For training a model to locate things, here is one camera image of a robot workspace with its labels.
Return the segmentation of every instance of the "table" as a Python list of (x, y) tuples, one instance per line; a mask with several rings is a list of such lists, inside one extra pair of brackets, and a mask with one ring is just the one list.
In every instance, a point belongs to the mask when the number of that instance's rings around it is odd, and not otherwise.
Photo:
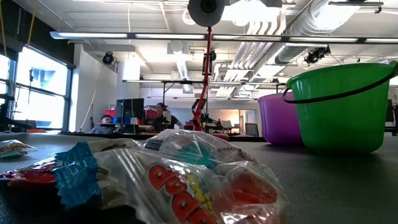
[[(378, 151), (357, 156), (315, 154), (299, 147), (276, 147), (266, 142), (232, 144), (269, 166), (278, 177), (290, 200), (285, 223), (397, 223), (397, 137), (386, 137)], [(39, 160), (44, 155), (33, 152), (30, 157)], [(0, 171), (16, 169), (26, 163), (1, 161)], [(63, 212), (50, 205), (47, 212), (40, 206), (15, 212), (4, 203), (1, 192), (0, 189), (0, 223), (82, 223), (82, 220), (133, 223), (134, 210), (128, 207), (102, 212), (86, 209)]]

